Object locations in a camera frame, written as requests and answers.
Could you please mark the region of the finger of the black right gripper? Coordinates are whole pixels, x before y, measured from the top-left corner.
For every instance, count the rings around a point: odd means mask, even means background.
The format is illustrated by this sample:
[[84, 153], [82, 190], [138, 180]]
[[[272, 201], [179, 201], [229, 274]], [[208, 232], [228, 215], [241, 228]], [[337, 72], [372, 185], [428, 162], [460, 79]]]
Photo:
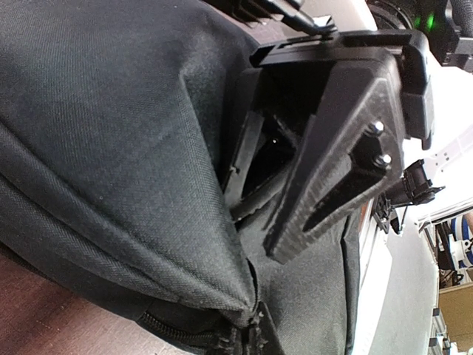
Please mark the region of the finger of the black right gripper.
[[243, 115], [223, 193], [233, 221], [255, 214], [282, 189], [299, 135], [275, 112]]
[[287, 263], [401, 176], [401, 80], [386, 50], [340, 58], [311, 113], [268, 221], [266, 254]]

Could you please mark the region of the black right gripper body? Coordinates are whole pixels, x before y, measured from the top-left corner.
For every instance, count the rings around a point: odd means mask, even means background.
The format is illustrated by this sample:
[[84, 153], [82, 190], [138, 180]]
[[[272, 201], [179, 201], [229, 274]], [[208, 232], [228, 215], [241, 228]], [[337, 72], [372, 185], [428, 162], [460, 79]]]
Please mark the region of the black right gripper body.
[[406, 133], [432, 145], [433, 105], [427, 55], [447, 67], [472, 71], [471, 1], [366, 1], [364, 10], [377, 27], [373, 33], [352, 31], [350, 47], [399, 47], [399, 72]]

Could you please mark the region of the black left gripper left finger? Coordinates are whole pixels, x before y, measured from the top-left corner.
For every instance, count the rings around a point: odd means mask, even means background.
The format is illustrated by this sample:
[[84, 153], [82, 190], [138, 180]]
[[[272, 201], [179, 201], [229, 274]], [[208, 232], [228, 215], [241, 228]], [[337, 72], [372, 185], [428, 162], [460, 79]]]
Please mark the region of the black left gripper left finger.
[[219, 333], [212, 340], [210, 354], [237, 355], [240, 354], [240, 330], [231, 326]]

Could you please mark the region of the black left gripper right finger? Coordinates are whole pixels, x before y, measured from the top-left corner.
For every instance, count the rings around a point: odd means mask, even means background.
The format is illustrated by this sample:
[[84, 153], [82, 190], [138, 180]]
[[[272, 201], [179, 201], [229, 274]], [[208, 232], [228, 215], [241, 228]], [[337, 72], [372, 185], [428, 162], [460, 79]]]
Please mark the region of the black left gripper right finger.
[[283, 355], [279, 337], [264, 302], [259, 302], [256, 313], [245, 331], [245, 353], [250, 355]]

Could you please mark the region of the black student backpack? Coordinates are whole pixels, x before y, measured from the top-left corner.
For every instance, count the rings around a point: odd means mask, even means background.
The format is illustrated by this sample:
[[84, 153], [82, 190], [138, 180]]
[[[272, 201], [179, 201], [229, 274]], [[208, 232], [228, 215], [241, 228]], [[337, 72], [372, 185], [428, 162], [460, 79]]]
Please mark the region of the black student backpack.
[[1, 242], [87, 300], [210, 354], [264, 302], [284, 354], [350, 354], [354, 213], [280, 265], [219, 175], [256, 40], [201, 1], [1, 3]]

